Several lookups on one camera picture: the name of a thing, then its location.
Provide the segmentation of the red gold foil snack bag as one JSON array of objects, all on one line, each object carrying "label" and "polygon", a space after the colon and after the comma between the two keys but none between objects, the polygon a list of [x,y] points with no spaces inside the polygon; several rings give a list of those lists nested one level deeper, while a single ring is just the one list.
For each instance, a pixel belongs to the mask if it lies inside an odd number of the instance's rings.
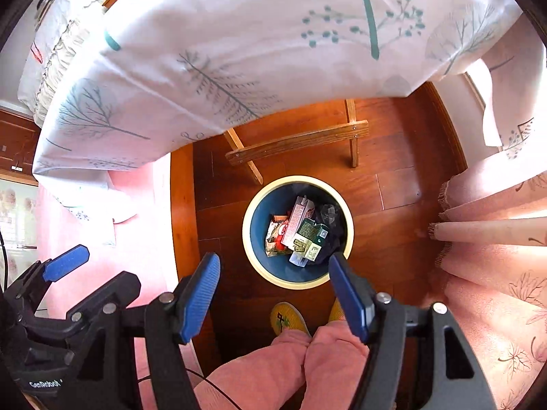
[{"label": "red gold foil snack bag", "polygon": [[272,216],[264,243],[266,256],[285,256],[292,253],[292,251],[283,243],[287,228],[288,216]]}]

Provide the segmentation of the olive green tea box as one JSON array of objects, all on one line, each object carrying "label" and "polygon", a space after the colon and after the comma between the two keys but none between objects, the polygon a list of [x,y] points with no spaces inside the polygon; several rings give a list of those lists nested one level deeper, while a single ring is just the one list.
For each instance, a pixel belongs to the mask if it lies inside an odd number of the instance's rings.
[{"label": "olive green tea box", "polygon": [[299,229],[295,235],[296,239],[306,239],[313,241],[323,247],[324,238],[327,236],[328,228],[320,223],[316,223],[314,220],[305,218],[302,221]]}]

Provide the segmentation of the black gold wrapper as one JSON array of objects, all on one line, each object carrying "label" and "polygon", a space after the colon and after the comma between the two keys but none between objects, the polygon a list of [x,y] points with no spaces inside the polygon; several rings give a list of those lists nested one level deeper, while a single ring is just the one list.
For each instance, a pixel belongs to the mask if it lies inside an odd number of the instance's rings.
[{"label": "black gold wrapper", "polygon": [[328,228],[323,247],[316,261],[327,260],[333,253],[341,251],[345,242],[345,228],[342,223],[343,214],[338,205],[324,204],[315,214],[318,223]]}]

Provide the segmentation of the red white milk carton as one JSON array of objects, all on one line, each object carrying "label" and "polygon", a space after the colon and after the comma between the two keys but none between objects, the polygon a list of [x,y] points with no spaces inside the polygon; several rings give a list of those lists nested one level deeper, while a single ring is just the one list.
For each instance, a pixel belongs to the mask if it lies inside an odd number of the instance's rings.
[{"label": "red white milk carton", "polygon": [[282,243],[290,250],[294,249],[294,238],[305,218],[311,218],[314,214],[315,205],[306,196],[299,196],[294,204]]}]

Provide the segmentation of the blue cream trash bin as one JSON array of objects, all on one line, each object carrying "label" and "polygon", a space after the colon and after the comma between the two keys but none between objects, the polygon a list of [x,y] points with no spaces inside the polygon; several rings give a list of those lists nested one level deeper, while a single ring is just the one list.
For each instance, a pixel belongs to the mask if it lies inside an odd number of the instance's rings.
[{"label": "blue cream trash bin", "polygon": [[288,176],[250,201],[242,240],[250,264],[267,282],[309,290],[329,281],[330,256],[349,256],[354,225],[348,204],[328,183]]}]

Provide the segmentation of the pink bed cover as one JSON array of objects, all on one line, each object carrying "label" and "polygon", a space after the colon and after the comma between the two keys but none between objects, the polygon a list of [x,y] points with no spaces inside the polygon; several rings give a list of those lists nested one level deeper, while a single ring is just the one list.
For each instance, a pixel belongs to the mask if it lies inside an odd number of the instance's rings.
[{"label": "pink bed cover", "polygon": [[139,169],[114,172],[111,179],[118,190],[127,193],[136,213],[119,224],[76,218],[49,188],[38,189],[39,259],[59,256],[77,244],[90,252],[87,263],[49,288],[45,303],[53,318],[63,318],[121,271],[134,273],[141,282],[135,304],[148,304],[173,290],[199,263],[191,146]]}]

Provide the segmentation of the right yellow slipper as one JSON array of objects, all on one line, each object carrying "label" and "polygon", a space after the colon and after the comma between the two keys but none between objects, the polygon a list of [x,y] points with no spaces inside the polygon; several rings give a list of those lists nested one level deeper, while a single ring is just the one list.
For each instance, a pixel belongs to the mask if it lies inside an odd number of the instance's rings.
[{"label": "right yellow slipper", "polygon": [[330,310],[328,322],[338,321],[338,320],[344,320],[345,315],[342,310],[341,304],[338,299],[336,299],[332,305],[332,308]]}]

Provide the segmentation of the yellow slipper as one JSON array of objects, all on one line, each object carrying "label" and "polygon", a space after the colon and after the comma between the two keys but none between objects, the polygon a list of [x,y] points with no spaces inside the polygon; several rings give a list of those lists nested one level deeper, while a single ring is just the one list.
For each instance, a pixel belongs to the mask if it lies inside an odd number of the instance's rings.
[{"label": "yellow slipper", "polygon": [[341,304],[338,299],[336,299],[332,305],[332,308],[330,310],[328,322],[338,321],[338,320],[344,320],[345,315],[342,310]]},{"label": "yellow slipper", "polygon": [[280,302],[272,308],[270,323],[276,336],[286,329],[294,329],[310,335],[304,317],[294,305],[288,302]]}]

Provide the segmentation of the pink trousers legs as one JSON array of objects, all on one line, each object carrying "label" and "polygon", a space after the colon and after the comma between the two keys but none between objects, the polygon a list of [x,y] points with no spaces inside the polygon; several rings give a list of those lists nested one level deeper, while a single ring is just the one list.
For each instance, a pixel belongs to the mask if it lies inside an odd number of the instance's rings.
[{"label": "pink trousers legs", "polygon": [[303,409],[347,409],[368,354],[342,319],[314,336],[286,329],[271,345],[218,367],[195,395],[203,409],[279,409],[304,386]]}]

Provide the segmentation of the left yellow slipper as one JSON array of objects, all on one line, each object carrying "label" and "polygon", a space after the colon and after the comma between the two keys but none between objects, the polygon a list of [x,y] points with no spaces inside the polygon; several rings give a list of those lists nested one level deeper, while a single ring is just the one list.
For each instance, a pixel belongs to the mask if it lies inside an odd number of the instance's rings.
[{"label": "left yellow slipper", "polygon": [[280,302],[272,308],[270,323],[276,336],[286,329],[294,329],[310,335],[304,317],[294,305],[288,302]]}]

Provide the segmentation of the tree print tablecloth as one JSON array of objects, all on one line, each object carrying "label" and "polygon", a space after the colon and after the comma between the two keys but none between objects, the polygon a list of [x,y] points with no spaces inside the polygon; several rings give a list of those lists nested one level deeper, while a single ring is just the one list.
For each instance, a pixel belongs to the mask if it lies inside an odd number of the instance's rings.
[{"label": "tree print tablecloth", "polygon": [[408,96],[520,15],[515,0],[118,0],[56,89],[32,172],[76,217],[124,221],[111,171],[279,111]]}]

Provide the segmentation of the white lace covered furniture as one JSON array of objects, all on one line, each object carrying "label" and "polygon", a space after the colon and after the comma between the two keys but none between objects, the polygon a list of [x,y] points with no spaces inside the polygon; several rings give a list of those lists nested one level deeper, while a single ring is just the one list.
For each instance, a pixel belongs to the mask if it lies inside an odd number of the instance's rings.
[{"label": "white lace covered furniture", "polygon": [[18,100],[42,127],[56,89],[98,25],[104,0],[51,0],[39,18],[18,86]]}]

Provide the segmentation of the wooden table frame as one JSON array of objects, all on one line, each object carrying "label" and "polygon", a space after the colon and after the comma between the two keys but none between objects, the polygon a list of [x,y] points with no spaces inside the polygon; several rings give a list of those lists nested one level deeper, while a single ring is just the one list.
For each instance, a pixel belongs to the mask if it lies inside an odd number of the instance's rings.
[{"label": "wooden table frame", "polygon": [[368,136],[369,123],[367,120],[357,120],[357,109],[353,99],[346,99],[344,106],[347,118],[344,124],[291,134],[256,145],[243,145],[236,130],[227,129],[224,132],[224,138],[231,146],[231,151],[225,157],[232,166],[245,165],[254,182],[259,185],[263,184],[263,177],[255,160],[318,145],[348,141],[350,166],[352,168],[358,167],[360,164],[359,139]]}]

